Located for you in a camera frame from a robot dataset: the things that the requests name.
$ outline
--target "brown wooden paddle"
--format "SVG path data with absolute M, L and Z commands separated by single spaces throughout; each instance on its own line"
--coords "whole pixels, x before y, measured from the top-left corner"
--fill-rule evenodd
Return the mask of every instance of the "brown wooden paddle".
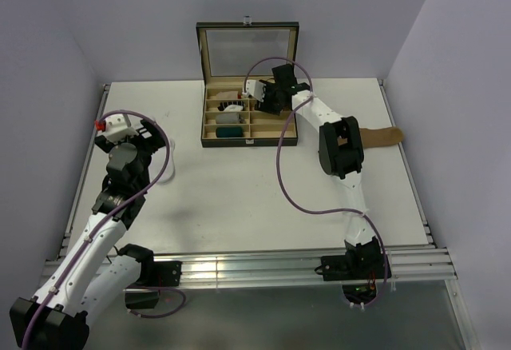
M 405 138 L 403 132 L 395 126 L 384 129 L 361 128 L 360 136 L 362 137 L 362 146 L 364 149 L 397 145 Z M 339 138 L 338 143 L 339 145 L 346 144 L 346 140 Z

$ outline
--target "table top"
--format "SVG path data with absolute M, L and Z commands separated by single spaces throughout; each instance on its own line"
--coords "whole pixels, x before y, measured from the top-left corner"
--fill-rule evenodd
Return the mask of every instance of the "table top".
M 314 80 L 315 94 L 360 127 L 391 126 L 374 78 Z M 204 83 L 115 82 L 105 112 L 130 109 L 150 117 L 176 142 L 176 176 L 149 190 L 147 201 L 118 245 L 155 253 L 228 253 L 343 248 L 348 218 L 313 216 L 283 197 L 275 173 L 275 147 L 202 148 Z M 297 118 L 299 143 L 284 147 L 283 180 L 291 197 L 308 209 L 350 207 L 321 170 L 318 134 Z M 79 237 L 101 191 L 108 157 L 95 147 L 77 204 L 70 244 Z M 399 147 L 367 149 L 362 188 L 386 246 L 427 245 L 426 232 Z

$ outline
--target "cable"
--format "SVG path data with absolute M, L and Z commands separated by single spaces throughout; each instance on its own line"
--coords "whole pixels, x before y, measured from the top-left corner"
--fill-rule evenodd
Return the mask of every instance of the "cable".
M 179 304 L 179 306 L 177 306 L 170 312 L 165 312 L 163 314 L 149 315 L 149 314 L 142 314 L 141 312 L 137 312 L 135 310 L 129 310 L 130 314 L 133 314 L 134 316 L 138 316 L 140 318 L 146 318 L 149 320 L 157 320 L 160 318 L 165 318 L 167 316 L 171 316 L 172 314 L 176 314 L 184 307 L 184 304 L 186 304 L 186 294 L 184 294 L 178 288 L 170 288 L 170 287 L 162 288 L 162 287 L 156 287 L 156 286 L 153 287 L 153 286 L 138 286 L 138 285 L 134 285 L 133 287 L 134 288 L 142 288 L 144 290 L 153 290 L 153 291 L 158 291 L 158 292 L 176 292 L 177 294 L 179 294 L 181 296 L 181 303 Z
M 165 131 L 155 121 L 153 121 L 150 117 L 146 117 L 144 114 L 141 114 L 141 113 L 138 113 L 138 112 L 133 112 L 131 110 L 114 110 L 113 112 L 108 112 L 108 113 L 103 114 L 103 116 L 98 121 L 102 122 L 107 117 L 113 116 L 114 114 L 128 114 L 130 116 L 141 118 L 141 119 L 143 119 L 143 120 L 153 124 L 153 126 L 158 130 L 158 132 L 160 132 L 161 137 L 163 138 L 163 140 L 165 142 L 165 147 L 167 148 L 167 152 L 165 154 L 165 160 L 164 160 L 163 167 L 161 168 L 161 171 L 158 173 L 158 175 L 156 175 L 156 177 L 154 177 L 154 179 L 149 183 L 149 185 L 147 185 L 140 192 L 138 192 L 137 194 L 133 195 L 128 200 L 124 201 L 122 204 L 118 205 L 115 209 L 110 211 L 110 213 L 108 213 L 106 216 L 104 216 L 98 222 L 96 227 L 90 232 L 90 234 L 89 234 L 90 240 L 83 241 L 83 243 L 81 244 L 80 248 L 74 254 L 74 256 L 71 259 L 71 261 L 65 267 L 64 271 L 62 272 L 62 274 L 58 277 L 57 281 L 55 282 L 53 287 L 48 292 L 48 295 L 41 302 L 41 304 L 39 305 L 38 309 L 36 310 L 36 312 L 32 316 L 32 319 L 30 320 L 28 326 L 26 327 L 25 335 L 23 336 L 22 350 L 27 350 L 28 349 L 29 342 L 30 342 L 30 335 L 31 335 L 32 331 L 34 330 L 34 325 L 35 325 L 36 321 L 38 320 L 38 317 L 41 315 L 42 311 L 48 305 L 48 303 L 51 301 L 53 296 L 55 294 L 57 294 L 58 289 L 62 286 L 62 283 L 64 282 L 65 278 L 69 275 L 69 273 L 73 269 L 74 265 L 78 262 L 80 257 L 83 255 L 83 253 L 85 252 L 85 249 L 87 249 L 87 246 L 90 245 L 91 242 L 93 242 L 93 239 L 96 236 L 97 232 L 109 221 L 110 218 L 112 218 L 114 215 L 119 213 L 122 209 L 124 209 L 127 205 L 131 204 L 138 197 L 146 194 L 147 191 L 149 189 L 151 189 L 158 182 L 160 177 L 163 175 L 163 173 L 165 171 L 165 168 L 167 167 L 168 159 L 170 157 L 171 145 L 170 145 L 170 142 L 168 141 L 168 138 L 167 138 L 167 135 L 165 134 Z
M 291 205 L 293 205 L 295 208 L 297 208 L 300 212 L 303 212 L 303 213 L 306 213 L 306 214 L 313 214 L 313 215 L 323 215 L 323 214 L 330 214 L 330 213 L 354 213 L 354 214 L 358 214 L 359 216 L 364 218 L 367 221 L 367 223 L 370 225 L 370 227 L 374 230 L 374 233 L 376 234 L 376 237 L 378 238 L 379 244 L 381 246 L 381 250 L 383 252 L 383 255 L 385 256 L 386 255 L 386 250 L 385 250 L 385 245 L 383 244 L 382 237 L 380 236 L 379 231 L 376 229 L 376 226 L 374 226 L 373 221 L 364 212 L 362 212 L 360 210 L 357 210 L 357 209 L 350 209 L 350 208 L 339 208 L 339 209 L 317 210 L 317 211 L 316 210 L 308 210 L 308 209 L 305 209 L 305 208 L 301 207 L 296 202 L 294 202 L 291 199 L 291 197 L 289 196 L 289 194 L 287 193 L 287 190 L 286 190 L 286 188 L 284 186 L 284 183 L 282 181 L 282 175 L 280 173 L 280 152 L 282 150 L 282 144 L 283 144 L 283 141 L 284 141 L 284 134 L 286 133 L 287 127 L 291 124 L 291 121 L 295 119 L 296 112 L 314 99 L 314 90 L 313 90 L 313 86 L 312 86 L 311 76 L 305 70 L 305 68 L 303 68 L 303 66 L 301 66 L 298 62 L 293 61 L 290 58 L 285 58 L 285 57 L 268 57 L 268 58 L 263 58 L 262 60 L 259 60 L 258 62 L 256 62 L 252 66 L 252 68 L 250 68 L 250 70 L 248 71 L 248 73 L 245 76 L 245 79 L 243 81 L 243 91 L 244 91 L 244 93 L 247 92 L 247 80 L 248 80 L 248 77 L 250 76 L 250 73 L 261 62 L 265 62 L 265 61 L 268 61 L 268 60 L 284 60 L 284 61 L 290 62 L 293 65 L 298 66 L 303 71 L 303 73 L 306 75 L 307 80 L 309 81 L 309 86 L 311 87 L 311 89 L 310 89 L 311 96 L 307 100 L 302 102 L 300 105 L 296 106 L 296 108 L 294 108 L 291 111 L 291 113 L 287 117 L 286 122 L 284 123 L 284 126 L 282 128 L 282 132 L 280 134 L 279 144 L 277 146 L 276 168 L 277 168 L 277 179 L 279 180 L 279 186 L 280 186 L 280 189 L 282 190 L 283 195 L 286 197 L 286 199 L 289 201 L 289 203 Z M 387 264 L 387 260 L 386 259 L 384 261 L 384 268 L 385 268 L 385 273 L 384 273 L 384 277 L 383 277 L 382 289 L 385 288 L 385 285 L 386 285 L 386 282 L 387 282 L 387 278 L 388 278 L 388 272 L 389 272 L 388 264 Z M 377 296 L 371 302 L 366 304 L 366 306 L 370 306 L 371 304 L 373 304 L 380 297 L 381 294 L 382 293 L 379 292 L 377 294 Z
M 308 210 L 308 209 L 305 209 L 302 206 L 298 205 L 296 202 L 294 202 L 291 199 L 291 197 L 289 196 L 289 194 L 287 193 L 287 190 L 286 190 L 284 183 L 282 181 L 282 174 L 280 172 L 280 152 L 282 150 L 284 134 L 286 133 L 286 130 L 287 130 L 287 127 L 289 126 L 289 124 L 291 124 L 291 121 L 295 119 L 296 112 L 298 112 L 298 110 L 300 110 L 306 104 L 311 102 L 312 99 L 313 99 L 313 96 L 311 95 L 307 100 L 302 102 L 300 105 L 296 106 L 291 111 L 291 113 L 287 117 L 286 122 L 284 123 L 282 132 L 280 133 L 279 144 L 277 145 L 277 157 L 276 157 L 277 179 L 279 180 L 280 189 L 282 190 L 283 195 L 286 197 L 286 199 L 289 201 L 289 203 L 291 205 L 293 205 L 295 208 L 297 208 L 300 212 L 303 212 L 306 214 L 323 215 L 323 214 L 344 213 L 344 212 L 358 214 L 359 216 L 364 218 L 367 221 L 367 223 L 371 226 L 371 228 L 374 230 L 374 234 L 376 234 L 376 237 L 378 238 L 378 241 L 381 246 L 381 250 L 383 251 L 383 256 L 385 256 L 386 250 L 385 250 L 385 245 L 383 244 L 382 237 L 380 236 L 379 231 L 376 229 L 376 226 L 374 226 L 373 221 L 364 212 L 357 210 L 357 209 L 350 209 L 350 208 L 339 208 L 339 209 L 328 209 L 328 210 Z M 384 272 L 384 276 L 383 276 L 382 290 L 385 288 L 387 278 L 389 275 L 389 269 L 388 269 L 388 264 L 387 264 L 386 259 L 384 260 L 384 269 L 385 269 L 385 272 Z M 366 306 L 371 306 L 376 300 L 378 300 L 378 298 L 380 297 L 381 294 L 382 294 L 382 292 L 379 292 L 371 302 L 366 304 Z
M 303 71 L 303 73 L 305 74 L 305 76 L 307 77 L 307 80 L 309 81 L 309 86 L 311 87 L 311 93 L 314 92 L 314 90 L 312 89 L 312 80 L 311 80 L 311 76 L 309 75 L 309 73 L 305 70 L 305 68 L 303 66 L 301 66 L 298 62 L 296 61 L 293 61 L 291 60 L 290 58 L 287 58 L 287 57 L 266 57 L 266 58 L 263 58 L 262 60 L 259 60 L 258 62 L 256 62 L 252 68 L 250 68 L 250 70 L 248 71 L 247 75 L 245 76 L 245 79 L 243 81 L 243 93 L 246 93 L 247 92 L 247 80 L 248 80 L 248 76 L 250 76 L 250 73 L 254 70 L 254 68 L 256 66 L 258 66 L 261 62 L 265 62 L 265 61 L 269 61 L 269 60 L 284 60 L 284 61 L 287 61 L 287 62 L 290 62 L 291 64 L 293 65 L 296 65 L 300 68 L 300 70 Z

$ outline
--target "red cap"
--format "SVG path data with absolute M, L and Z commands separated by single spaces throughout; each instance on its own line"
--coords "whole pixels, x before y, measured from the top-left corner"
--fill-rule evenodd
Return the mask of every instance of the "red cap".
M 94 125 L 96 126 L 96 130 L 98 132 L 100 132 L 100 131 L 104 132 L 106 130 L 106 122 L 105 121 L 101 121 L 101 122 L 95 121 Z

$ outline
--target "wooden box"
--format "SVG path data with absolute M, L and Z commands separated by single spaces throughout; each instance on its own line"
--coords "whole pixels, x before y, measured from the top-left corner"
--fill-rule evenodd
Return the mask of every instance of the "wooden box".
M 259 60 L 274 56 L 295 60 L 298 22 L 254 22 L 250 25 L 243 22 L 198 22 L 196 31 L 205 84 L 200 138 L 202 146 L 277 146 L 284 122 L 291 111 L 283 111 L 280 116 L 257 111 L 257 100 L 243 97 L 241 93 L 245 75 Z M 263 62 L 253 70 L 250 79 L 272 79 L 271 68 L 285 63 L 284 60 Z M 237 91 L 240 98 L 216 98 L 219 93 L 232 91 Z M 243 104 L 243 111 L 238 112 L 243 123 L 216 123 L 222 105 L 228 105 L 226 102 L 229 101 Z M 218 128 L 230 127 L 242 128 L 243 136 L 217 137 Z M 283 144 L 296 146 L 297 143 L 298 130 L 294 120 L 287 128 Z

